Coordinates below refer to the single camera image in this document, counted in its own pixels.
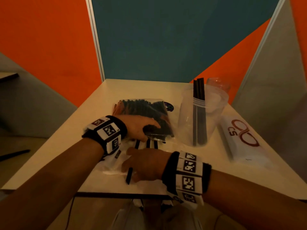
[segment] tabletop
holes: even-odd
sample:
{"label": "tabletop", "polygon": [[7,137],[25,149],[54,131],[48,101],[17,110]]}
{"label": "tabletop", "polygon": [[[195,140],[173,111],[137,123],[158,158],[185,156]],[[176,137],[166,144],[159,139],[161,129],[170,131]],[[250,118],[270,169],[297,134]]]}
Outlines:
{"label": "tabletop", "polygon": [[[107,79],[63,123],[46,143],[2,187],[15,190],[44,165],[81,139],[83,127],[95,119],[110,115],[113,105],[121,99],[163,99],[179,112],[182,92],[191,88],[190,83],[134,81]],[[240,116],[230,105],[223,114]],[[216,128],[205,147],[192,148],[171,143],[159,143],[166,151],[182,150],[202,157],[213,169],[246,179],[296,199],[307,200],[307,184],[282,160],[282,158],[250,127],[250,131],[266,151],[273,163],[270,169],[236,163],[229,158],[229,149],[223,132]],[[81,196],[128,197],[127,195],[166,195],[161,181],[142,181],[127,185],[124,175],[105,175],[96,166],[78,193]]]}

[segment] teal wall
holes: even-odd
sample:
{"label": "teal wall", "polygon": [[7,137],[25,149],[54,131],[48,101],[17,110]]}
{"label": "teal wall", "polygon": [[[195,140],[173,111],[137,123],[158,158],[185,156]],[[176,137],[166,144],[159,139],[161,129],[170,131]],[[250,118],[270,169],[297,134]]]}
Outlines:
{"label": "teal wall", "polygon": [[106,78],[190,82],[279,0],[92,0]]}

